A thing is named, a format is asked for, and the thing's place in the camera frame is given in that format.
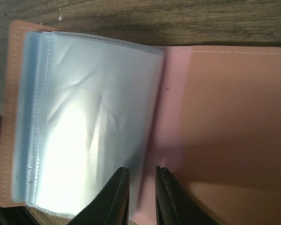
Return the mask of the pink card holder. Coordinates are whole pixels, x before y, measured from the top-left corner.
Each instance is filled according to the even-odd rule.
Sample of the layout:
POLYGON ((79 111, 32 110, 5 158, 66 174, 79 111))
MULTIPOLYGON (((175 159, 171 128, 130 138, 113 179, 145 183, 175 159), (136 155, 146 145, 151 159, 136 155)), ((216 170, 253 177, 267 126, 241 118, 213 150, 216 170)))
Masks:
POLYGON ((10 25, 0 207, 70 219, 120 167, 157 225, 166 167, 217 225, 281 225, 281 47, 148 46, 10 25))

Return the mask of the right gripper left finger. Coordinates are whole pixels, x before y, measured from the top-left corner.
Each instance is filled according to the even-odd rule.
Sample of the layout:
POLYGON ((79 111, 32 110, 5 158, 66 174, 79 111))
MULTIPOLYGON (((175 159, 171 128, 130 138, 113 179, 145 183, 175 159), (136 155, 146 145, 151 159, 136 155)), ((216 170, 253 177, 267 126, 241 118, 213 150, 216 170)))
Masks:
POLYGON ((70 225, 127 225, 129 218, 130 173, 120 167, 94 200, 70 225))

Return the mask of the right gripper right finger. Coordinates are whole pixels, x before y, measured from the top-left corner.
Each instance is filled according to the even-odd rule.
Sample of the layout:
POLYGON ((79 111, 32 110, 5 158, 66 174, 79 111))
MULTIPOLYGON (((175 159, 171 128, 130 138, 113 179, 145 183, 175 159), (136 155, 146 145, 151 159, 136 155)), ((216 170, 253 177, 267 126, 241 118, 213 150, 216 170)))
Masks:
POLYGON ((186 193, 166 167, 155 173, 155 208, 158 225, 216 225, 186 193))

